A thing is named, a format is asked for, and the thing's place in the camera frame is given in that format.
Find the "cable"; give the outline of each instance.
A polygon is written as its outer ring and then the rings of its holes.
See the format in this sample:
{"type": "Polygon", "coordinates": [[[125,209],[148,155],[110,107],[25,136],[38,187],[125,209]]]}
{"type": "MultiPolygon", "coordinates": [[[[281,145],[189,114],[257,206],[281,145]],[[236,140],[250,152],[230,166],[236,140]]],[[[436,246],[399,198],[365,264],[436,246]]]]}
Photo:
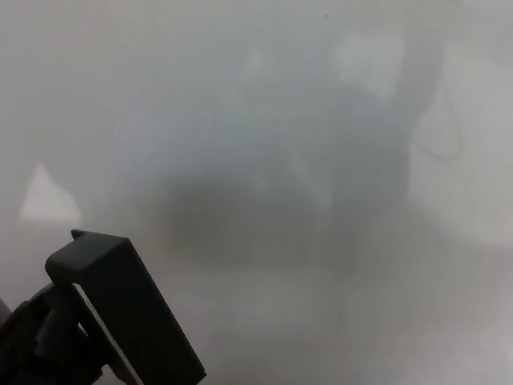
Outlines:
{"type": "Polygon", "coordinates": [[[442,84],[443,94],[445,95],[446,99],[446,105],[449,109],[449,115],[451,117],[451,120],[454,124],[454,129],[456,131],[456,134],[458,136],[458,147],[455,149],[455,151],[452,154],[444,155],[439,154],[436,151],[424,146],[418,140],[415,138],[412,138],[412,143],[417,147],[419,150],[424,152],[427,156],[434,158],[440,162],[448,162],[452,160],[458,159],[465,150],[465,138],[463,137],[463,126],[461,124],[461,120],[458,117],[458,114],[456,113],[456,110],[454,108],[453,99],[450,97],[450,90],[447,85],[446,78],[442,75],[440,78],[440,83],[442,84]]]}

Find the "blurry dark object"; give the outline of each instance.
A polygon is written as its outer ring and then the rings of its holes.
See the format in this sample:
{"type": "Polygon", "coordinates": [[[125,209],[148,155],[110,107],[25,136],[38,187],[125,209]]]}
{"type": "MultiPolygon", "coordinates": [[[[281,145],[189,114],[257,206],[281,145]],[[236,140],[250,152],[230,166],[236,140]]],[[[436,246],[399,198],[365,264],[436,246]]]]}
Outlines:
{"type": "Polygon", "coordinates": [[[204,368],[130,240],[72,234],[46,261],[53,283],[0,329],[0,384],[90,385],[105,365],[129,384],[198,384],[204,368]]]}

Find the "gray background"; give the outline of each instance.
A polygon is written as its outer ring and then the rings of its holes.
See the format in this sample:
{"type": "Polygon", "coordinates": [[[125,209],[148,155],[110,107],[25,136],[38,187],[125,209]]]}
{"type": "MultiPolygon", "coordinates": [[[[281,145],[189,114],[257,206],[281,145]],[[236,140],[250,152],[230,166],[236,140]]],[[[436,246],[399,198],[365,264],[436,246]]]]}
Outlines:
{"type": "Polygon", "coordinates": [[[80,227],[205,384],[510,383],[508,3],[2,2],[2,299],[80,227]]]}

